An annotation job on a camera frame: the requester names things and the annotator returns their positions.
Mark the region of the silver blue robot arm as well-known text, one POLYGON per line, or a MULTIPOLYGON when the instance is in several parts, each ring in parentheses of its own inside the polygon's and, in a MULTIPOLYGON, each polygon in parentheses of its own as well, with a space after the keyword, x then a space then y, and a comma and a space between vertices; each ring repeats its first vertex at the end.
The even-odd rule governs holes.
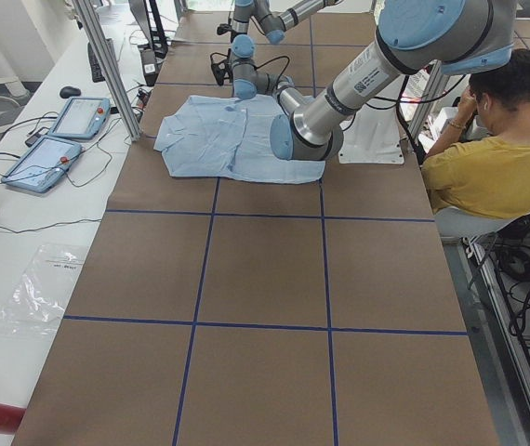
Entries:
POLYGON ((273 45, 278 45, 284 40, 288 30, 297 27, 303 20, 321 9, 338 4, 340 1, 336 0, 303 0, 281 13, 275 13, 269 1, 235 0, 229 23, 231 41, 238 35, 248 34, 250 22, 254 19, 267 40, 273 45))
POLYGON ((270 43, 317 11, 326 1, 301 1, 281 14, 266 1, 238 1, 232 16, 230 64, 237 98, 273 95, 283 109, 274 117, 270 144, 282 160, 326 161, 343 144, 341 122, 353 116, 400 75, 413 75, 438 60, 445 75, 494 70, 512 51, 517 4, 514 1, 387 1, 376 36, 315 99, 291 84, 271 80, 252 66, 248 36, 256 20, 270 43))

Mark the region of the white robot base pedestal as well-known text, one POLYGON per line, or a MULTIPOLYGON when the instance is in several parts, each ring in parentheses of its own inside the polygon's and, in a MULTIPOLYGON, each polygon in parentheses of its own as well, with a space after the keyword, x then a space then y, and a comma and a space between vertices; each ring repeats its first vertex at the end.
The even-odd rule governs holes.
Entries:
POLYGON ((363 107, 353 123, 343 128, 343 135, 338 153, 341 164, 404 163, 394 109, 377 111, 363 107))

